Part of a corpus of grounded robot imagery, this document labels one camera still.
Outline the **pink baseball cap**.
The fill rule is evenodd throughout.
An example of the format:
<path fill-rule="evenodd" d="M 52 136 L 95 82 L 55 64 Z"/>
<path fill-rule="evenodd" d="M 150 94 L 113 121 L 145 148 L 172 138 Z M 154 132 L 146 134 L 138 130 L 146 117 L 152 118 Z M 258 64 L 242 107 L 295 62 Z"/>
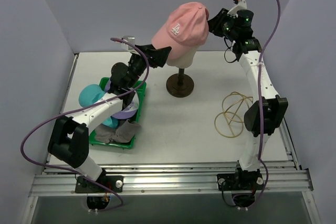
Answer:
<path fill-rule="evenodd" d="M 188 51 L 206 43 L 208 9 L 200 2 L 180 5 L 170 13 L 164 25 L 152 37 L 155 49 L 171 47 L 169 59 L 178 59 Z"/>

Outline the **purple baseball cap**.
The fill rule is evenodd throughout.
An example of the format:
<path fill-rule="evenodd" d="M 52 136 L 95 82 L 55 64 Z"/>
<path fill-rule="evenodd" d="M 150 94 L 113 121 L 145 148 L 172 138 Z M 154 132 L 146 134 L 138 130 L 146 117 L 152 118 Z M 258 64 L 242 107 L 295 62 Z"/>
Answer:
<path fill-rule="evenodd" d="M 122 109 L 121 111 L 111 115 L 110 117 L 108 117 L 106 120 L 112 121 L 114 119 L 116 120 L 126 120 L 126 119 L 130 119 L 131 117 L 133 117 L 139 108 L 139 96 L 137 93 L 135 93 L 131 103 L 126 106 L 124 109 Z"/>

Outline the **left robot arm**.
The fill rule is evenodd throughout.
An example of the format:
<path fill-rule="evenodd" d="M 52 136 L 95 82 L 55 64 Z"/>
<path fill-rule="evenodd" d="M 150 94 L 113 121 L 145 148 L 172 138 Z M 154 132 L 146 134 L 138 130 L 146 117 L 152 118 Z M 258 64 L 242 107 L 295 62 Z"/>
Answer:
<path fill-rule="evenodd" d="M 92 191 L 102 191 L 106 179 L 103 169 L 89 156 L 89 135 L 104 120 L 131 103 L 140 76 L 149 68 L 164 67 L 171 49 L 170 46 L 161 49 L 152 45 L 137 46 L 128 63 L 117 62 L 112 66 L 107 93 L 86 109 L 62 115 L 55 121 L 48 153 L 87 177 L 87 186 Z"/>

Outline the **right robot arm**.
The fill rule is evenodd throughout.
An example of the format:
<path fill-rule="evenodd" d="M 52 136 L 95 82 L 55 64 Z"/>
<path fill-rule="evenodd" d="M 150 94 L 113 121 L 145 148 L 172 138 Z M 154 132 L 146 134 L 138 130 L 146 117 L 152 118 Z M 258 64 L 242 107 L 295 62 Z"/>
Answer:
<path fill-rule="evenodd" d="M 266 143 L 284 118 L 288 100 L 274 88 L 263 61 L 262 47 L 253 36 L 253 12 L 240 9 L 235 13 L 222 8 L 208 21 L 209 32 L 232 43 L 232 52 L 243 68 L 253 94 L 253 104 L 244 114 L 245 129 L 250 132 L 238 160 L 241 169 L 233 175 L 236 187 L 244 189 L 252 182 L 249 172 L 257 172 Z"/>

